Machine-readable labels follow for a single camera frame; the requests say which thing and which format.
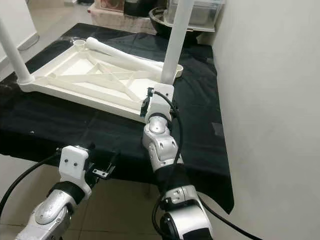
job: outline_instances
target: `plastic container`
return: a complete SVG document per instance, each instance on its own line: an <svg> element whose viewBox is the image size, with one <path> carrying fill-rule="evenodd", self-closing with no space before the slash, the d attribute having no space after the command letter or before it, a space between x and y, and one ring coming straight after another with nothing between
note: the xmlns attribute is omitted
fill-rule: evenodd
<svg viewBox="0 0 320 240"><path fill-rule="evenodd" d="M127 16L116 11L98 9L94 4L87 11L91 14L93 25L131 33L157 33L148 17Z"/></svg>
<svg viewBox="0 0 320 240"><path fill-rule="evenodd" d="M124 0L94 0L95 7L97 9L104 9L109 11L115 11L123 13Z"/></svg>
<svg viewBox="0 0 320 240"><path fill-rule="evenodd" d="M156 7L149 12L149 18L157 34L161 37L169 39L173 24L168 24L168 23L166 24L164 22L165 10L166 8L164 7ZM201 33L202 33L201 31L193 31L188 29L185 34L184 44L196 43L197 37Z"/></svg>
<svg viewBox="0 0 320 240"><path fill-rule="evenodd" d="M173 24L179 0L168 0L164 21ZM224 0L196 0L192 9L189 29L203 32L214 32L218 13Z"/></svg>

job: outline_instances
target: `floor tile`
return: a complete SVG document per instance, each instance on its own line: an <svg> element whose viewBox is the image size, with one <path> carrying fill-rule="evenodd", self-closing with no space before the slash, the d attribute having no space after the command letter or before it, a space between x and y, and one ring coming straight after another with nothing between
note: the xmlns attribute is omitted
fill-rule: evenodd
<svg viewBox="0 0 320 240"><path fill-rule="evenodd" d="M24 228L22 226L0 225L0 240L14 240ZM63 240L78 240L80 231L68 230L62 235Z"/></svg>
<svg viewBox="0 0 320 240"><path fill-rule="evenodd" d="M153 234L132 234L101 231L82 231L79 240L161 240Z"/></svg>
<svg viewBox="0 0 320 240"><path fill-rule="evenodd" d="M70 7L30 9L35 29L39 35L43 35L71 11Z"/></svg>
<svg viewBox="0 0 320 240"><path fill-rule="evenodd" d="M18 233L24 229L21 226L0 224L0 240L14 240Z"/></svg>
<svg viewBox="0 0 320 240"><path fill-rule="evenodd" d="M157 197L158 190L153 185L101 181L93 189L82 230L155 234L151 214Z"/></svg>

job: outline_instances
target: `black bowl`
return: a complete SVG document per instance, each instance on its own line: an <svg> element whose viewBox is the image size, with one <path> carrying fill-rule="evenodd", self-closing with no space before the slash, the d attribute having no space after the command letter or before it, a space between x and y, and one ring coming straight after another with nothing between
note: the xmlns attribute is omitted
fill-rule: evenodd
<svg viewBox="0 0 320 240"><path fill-rule="evenodd" d="M166 25L164 22L164 7L156 7L149 12L149 18L151 20L152 26L156 30L159 36L166 39L170 38L171 26ZM184 38L184 43L196 43L197 37L201 34L201 31L187 30Z"/></svg>
<svg viewBox="0 0 320 240"><path fill-rule="evenodd" d="M123 13L133 17L147 17L156 6L157 0L125 0Z"/></svg>

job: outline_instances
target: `white cylindrical handle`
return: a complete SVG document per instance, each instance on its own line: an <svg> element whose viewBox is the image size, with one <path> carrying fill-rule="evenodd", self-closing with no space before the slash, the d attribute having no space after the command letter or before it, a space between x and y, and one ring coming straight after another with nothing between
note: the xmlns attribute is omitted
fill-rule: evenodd
<svg viewBox="0 0 320 240"><path fill-rule="evenodd" d="M97 51L103 52L105 54L111 55L113 57L128 61L128 62L132 63L133 65L142 68L143 70L155 73L159 76L161 75L161 72L162 72L161 67L158 67L152 63L147 63L146 61L144 61L142 59L139 59L139 58L132 56L128 53L120 51L114 47L106 45L93 37L87 38L86 46L89 49L97 50Z"/></svg>
<svg viewBox="0 0 320 240"><path fill-rule="evenodd" d="M19 84L28 84L35 78L30 75L24 60L20 56L14 42L12 41L9 32L0 17L0 43L3 46L3 50L10 60L13 69L18 77Z"/></svg>
<svg viewBox="0 0 320 240"><path fill-rule="evenodd" d="M175 12L173 27L166 49L161 83L172 85L175 81L176 69L179 62L186 31L195 0L179 0Z"/></svg>

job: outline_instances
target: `black cloth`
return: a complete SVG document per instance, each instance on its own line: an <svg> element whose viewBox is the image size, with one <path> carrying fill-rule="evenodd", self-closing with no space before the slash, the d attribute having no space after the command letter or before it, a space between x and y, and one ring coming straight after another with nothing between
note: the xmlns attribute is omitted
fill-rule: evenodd
<svg viewBox="0 0 320 240"><path fill-rule="evenodd" d="M72 45L72 39L97 38L121 51L164 61L168 40L145 33L129 33L83 23L27 62L30 72L42 67ZM227 213L234 198L223 134L217 89L217 71L210 46L184 47L179 64L183 74L175 81L184 130L182 156L191 183L214 199ZM113 178L154 183L150 160L142 146L142 123L39 92L22 92L11 74L0 82L0 153L40 161L57 147L96 146L94 161L105 167L121 151ZM179 142L179 127L172 123Z"/></svg>

